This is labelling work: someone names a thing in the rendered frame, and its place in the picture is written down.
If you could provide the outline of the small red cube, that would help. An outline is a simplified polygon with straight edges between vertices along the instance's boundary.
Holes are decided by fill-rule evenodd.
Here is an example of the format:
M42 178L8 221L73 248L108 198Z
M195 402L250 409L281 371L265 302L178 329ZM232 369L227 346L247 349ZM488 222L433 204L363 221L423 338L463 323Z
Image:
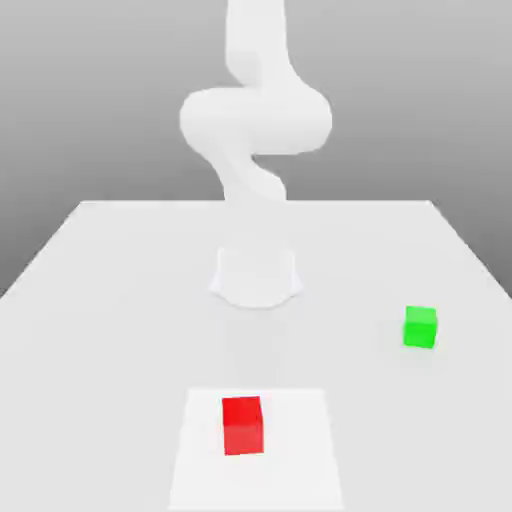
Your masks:
M264 452L264 423L259 396L223 398L222 424L226 456Z

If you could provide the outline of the small green cube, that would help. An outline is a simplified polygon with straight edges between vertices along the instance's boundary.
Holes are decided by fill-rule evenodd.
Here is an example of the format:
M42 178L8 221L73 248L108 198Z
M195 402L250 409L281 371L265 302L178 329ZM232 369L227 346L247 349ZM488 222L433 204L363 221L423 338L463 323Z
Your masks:
M408 305L405 308L403 344L411 347L433 349L438 330L435 308Z

